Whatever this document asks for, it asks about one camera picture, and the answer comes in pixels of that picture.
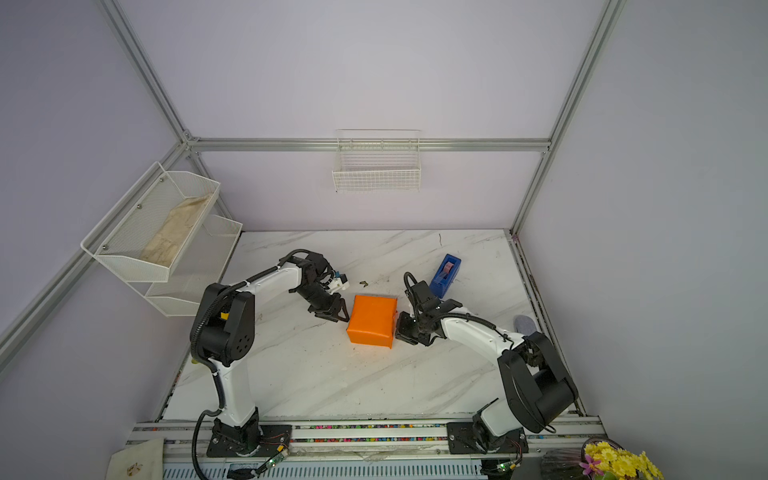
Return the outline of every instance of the mesh shelf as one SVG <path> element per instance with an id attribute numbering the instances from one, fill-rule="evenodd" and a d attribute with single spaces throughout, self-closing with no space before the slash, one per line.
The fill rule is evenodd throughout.
<path id="1" fill-rule="evenodd" d="M 152 283 L 144 298 L 165 316 L 194 316 L 205 288 L 219 281 L 242 223 L 209 214 L 167 282 Z"/>
<path id="2" fill-rule="evenodd" d="M 167 282 L 176 270 L 219 195 L 219 182 L 186 171 L 161 173 L 131 212 L 107 236 L 93 257 L 124 282 Z M 142 252 L 162 228 L 171 209 L 187 198 L 203 197 L 197 219 L 178 232 L 182 238 L 172 259 L 164 264 L 142 260 Z"/>
<path id="3" fill-rule="evenodd" d="M 418 131 L 339 131 L 339 149 L 333 168 L 337 192 L 418 190 L 422 183 Z M 342 134 L 388 137 L 351 139 Z M 408 138 L 392 139 L 393 134 Z"/>

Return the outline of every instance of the white marble table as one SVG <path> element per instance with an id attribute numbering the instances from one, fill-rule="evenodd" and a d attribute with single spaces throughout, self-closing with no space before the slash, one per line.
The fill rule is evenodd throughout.
<path id="1" fill-rule="evenodd" d="M 450 253 L 462 265 L 447 298 L 509 329 L 515 315 L 532 316 L 503 230 L 243 233 L 223 282 L 265 270 L 295 248 L 322 253 L 347 274 L 350 312 L 356 294 L 397 296 L 398 311 L 407 310 L 403 273 L 429 282 Z M 466 417 L 504 396 L 498 367 L 463 345 L 356 345 L 346 323 L 318 319 L 306 308 L 300 296 L 285 293 L 257 312 L 247 362 L 262 419 Z M 216 404 L 210 372 L 187 360 L 164 419 L 194 420 Z"/>

